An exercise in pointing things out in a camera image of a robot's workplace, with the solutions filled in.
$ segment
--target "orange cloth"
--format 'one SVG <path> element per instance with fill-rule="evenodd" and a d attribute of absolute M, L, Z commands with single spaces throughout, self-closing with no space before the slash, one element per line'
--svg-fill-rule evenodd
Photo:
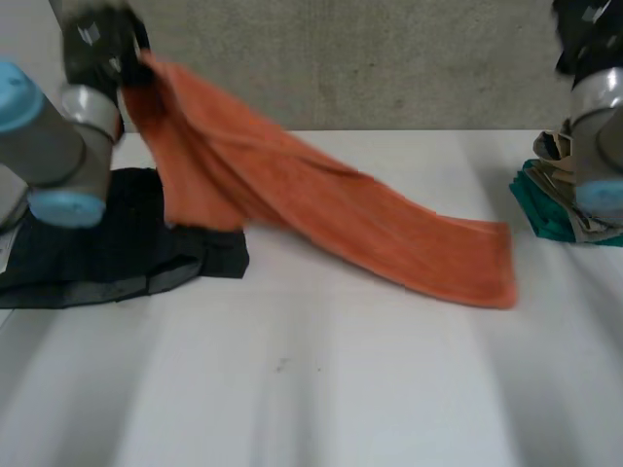
<path fill-rule="evenodd" d="M 504 224 L 441 217 L 315 150 L 185 68 L 149 53 L 143 60 L 156 82 L 125 89 L 124 98 L 156 160 L 169 222 L 223 231 L 249 220 L 268 223 L 439 299 L 515 304 Z"/>

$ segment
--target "white table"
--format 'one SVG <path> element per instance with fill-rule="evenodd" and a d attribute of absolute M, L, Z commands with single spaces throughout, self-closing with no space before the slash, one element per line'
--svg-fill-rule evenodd
<path fill-rule="evenodd" d="M 301 135 L 440 213 L 505 220 L 511 311 L 406 293 L 251 228 L 242 281 L 14 312 L 0 467 L 620 466 L 623 251 L 534 237 L 534 131 Z M 129 136 L 117 166 L 151 165 Z"/>

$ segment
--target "gray concrete wall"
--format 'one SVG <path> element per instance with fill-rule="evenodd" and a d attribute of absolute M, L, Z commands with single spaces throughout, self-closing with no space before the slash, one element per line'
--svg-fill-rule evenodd
<path fill-rule="evenodd" d="M 542 128 L 567 115 L 551 0 L 130 3 L 156 53 L 290 128 Z"/>

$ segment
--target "teal cloth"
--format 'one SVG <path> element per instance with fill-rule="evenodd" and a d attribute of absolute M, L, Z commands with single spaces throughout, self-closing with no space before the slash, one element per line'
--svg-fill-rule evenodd
<path fill-rule="evenodd" d="M 528 216 L 534 234 L 540 238 L 575 243 L 573 228 L 567 212 L 553 199 L 538 188 L 524 170 L 531 168 L 535 161 L 524 163 L 522 171 L 510 184 L 510 191 Z M 623 246 L 623 235 L 602 240 L 596 245 Z"/>

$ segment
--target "black cloth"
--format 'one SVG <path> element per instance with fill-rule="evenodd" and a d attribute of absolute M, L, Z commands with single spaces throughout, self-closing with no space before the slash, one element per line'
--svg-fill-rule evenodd
<path fill-rule="evenodd" d="M 156 170 L 127 168 L 112 172 L 106 213 L 92 229 L 52 227 L 28 212 L 0 274 L 0 308 L 119 302 L 198 275 L 244 276 L 243 232 L 170 229 L 164 207 Z"/>

